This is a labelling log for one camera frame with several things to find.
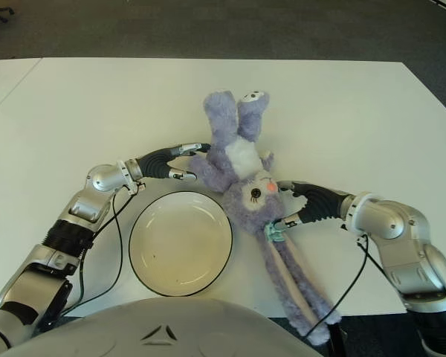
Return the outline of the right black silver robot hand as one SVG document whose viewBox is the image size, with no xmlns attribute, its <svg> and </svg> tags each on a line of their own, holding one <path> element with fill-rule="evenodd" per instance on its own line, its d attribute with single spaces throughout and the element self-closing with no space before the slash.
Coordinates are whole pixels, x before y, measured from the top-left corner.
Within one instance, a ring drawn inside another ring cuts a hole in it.
<svg viewBox="0 0 446 357">
<path fill-rule="evenodd" d="M 306 181 L 278 181 L 281 191 L 292 192 L 293 197 L 305 197 L 306 204 L 296 213 L 274 221 L 280 230 L 323 219 L 343 219 L 343 202 L 351 196 L 340 190 L 321 187 Z"/>
</svg>

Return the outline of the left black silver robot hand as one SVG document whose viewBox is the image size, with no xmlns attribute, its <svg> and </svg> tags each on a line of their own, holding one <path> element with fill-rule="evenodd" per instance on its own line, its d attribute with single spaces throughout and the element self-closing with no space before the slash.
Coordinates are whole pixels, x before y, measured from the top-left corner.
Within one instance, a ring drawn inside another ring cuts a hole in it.
<svg viewBox="0 0 446 357">
<path fill-rule="evenodd" d="M 180 181 L 196 180 L 195 173 L 180 170 L 169 165 L 169 162 L 181 156 L 194 156 L 197 152 L 206 153 L 211 145 L 206 143 L 180 144 L 151 152 L 136 159 L 143 177 L 153 179 L 177 179 Z"/>
</svg>

